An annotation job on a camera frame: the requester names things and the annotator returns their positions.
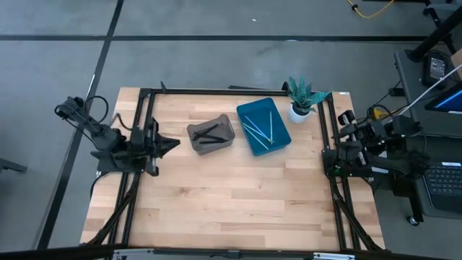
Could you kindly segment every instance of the wooden table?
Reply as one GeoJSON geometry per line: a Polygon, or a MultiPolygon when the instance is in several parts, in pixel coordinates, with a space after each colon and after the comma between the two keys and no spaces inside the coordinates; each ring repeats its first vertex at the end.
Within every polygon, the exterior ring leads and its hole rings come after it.
{"type": "MultiPolygon", "coordinates": [[[[134,119],[139,88],[121,88],[115,110],[126,124],[134,119]]],[[[141,176],[131,226],[130,246],[169,248],[239,248],[266,250],[338,251],[333,202],[323,174],[323,139],[318,114],[305,123],[287,119],[290,99],[272,97],[292,138],[284,149],[254,157],[237,119],[238,105],[258,96],[165,95],[154,100],[159,133],[181,144],[157,161],[158,177],[141,176]],[[199,156],[186,127],[226,113],[236,137],[231,147],[199,156]]],[[[349,93],[335,92],[339,115],[352,109],[349,93]]],[[[328,107],[325,105],[328,118],[328,107]]],[[[329,120],[328,130],[332,136],[329,120]]],[[[119,125],[126,136],[129,133],[119,125]]],[[[112,214],[120,173],[111,173],[95,186],[82,242],[93,238],[112,214]]],[[[383,247],[371,188],[350,178],[354,211],[373,240],[383,247]]],[[[119,222],[118,237],[124,216],[119,222]]],[[[344,218],[347,244],[349,227],[344,218]]]]}

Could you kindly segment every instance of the black object in container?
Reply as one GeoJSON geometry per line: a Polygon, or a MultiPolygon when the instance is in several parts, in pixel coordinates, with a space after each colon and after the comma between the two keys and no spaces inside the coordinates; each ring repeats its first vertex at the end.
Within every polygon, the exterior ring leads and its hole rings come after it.
{"type": "Polygon", "coordinates": [[[230,119],[222,114],[218,118],[187,127],[189,140],[199,155],[229,147],[235,138],[230,119]]]}

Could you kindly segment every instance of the gray floor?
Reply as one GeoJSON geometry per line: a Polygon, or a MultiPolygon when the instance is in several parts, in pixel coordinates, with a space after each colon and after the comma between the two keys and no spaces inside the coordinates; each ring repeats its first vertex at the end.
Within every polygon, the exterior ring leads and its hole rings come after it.
{"type": "MultiPolygon", "coordinates": [[[[383,5],[357,2],[364,13],[383,5]]],[[[105,35],[115,6],[115,0],[0,0],[0,34],[105,35]]],[[[367,20],[352,13],[346,1],[126,0],[115,34],[428,35],[435,26],[430,18],[421,15],[423,8],[418,3],[396,3],[378,18],[367,20]]],[[[26,174],[4,171],[0,175],[0,251],[34,246],[72,133],[72,128],[54,115],[54,106],[67,96],[87,94],[102,45],[0,41],[0,157],[29,167],[26,174]]],[[[393,52],[415,46],[355,42],[112,42],[97,95],[106,97],[113,107],[119,87],[156,87],[160,80],[167,87],[241,85],[279,89],[289,76],[305,75],[315,90],[351,92],[354,109],[362,115],[398,81],[393,52]]],[[[397,108],[404,99],[388,98],[384,104],[397,108]]],[[[98,117],[101,112],[95,103],[91,113],[98,117]]],[[[84,139],[51,247],[75,246],[79,242],[89,187],[95,177],[96,161],[90,151],[92,146],[84,139]]],[[[404,220],[411,211],[406,200],[386,190],[379,190],[375,199],[388,249],[460,259],[460,221],[426,217],[419,227],[411,227],[404,220]]]]}

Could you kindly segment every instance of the teal tray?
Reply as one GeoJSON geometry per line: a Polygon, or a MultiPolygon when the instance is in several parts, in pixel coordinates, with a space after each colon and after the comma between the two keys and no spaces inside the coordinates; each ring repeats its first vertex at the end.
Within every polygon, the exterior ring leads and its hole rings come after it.
{"type": "Polygon", "coordinates": [[[254,156],[260,156],[273,152],[279,149],[286,147],[292,139],[290,138],[289,132],[287,132],[286,126],[282,121],[281,115],[274,104],[272,98],[267,97],[262,100],[257,100],[252,103],[247,103],[244,105],[239,105],[237,107],[237,117],[239,118],[240,125],[243,128],[245,138],[247,143],[252,150],[254,156]],[[263,144],[268,147],[266,149],[261,145],[255,138],[244,129],[243,123],[251,126],[255,129],[255,126],[245,117],[247,116],[255,125],[258,126],[260,130],[268,137],[270,137],[270,123],[269,123],[269,111],[271,111],[272,120],[273,120],[273,144],[270,144],[262,136],[252,132],[263,144]]]}

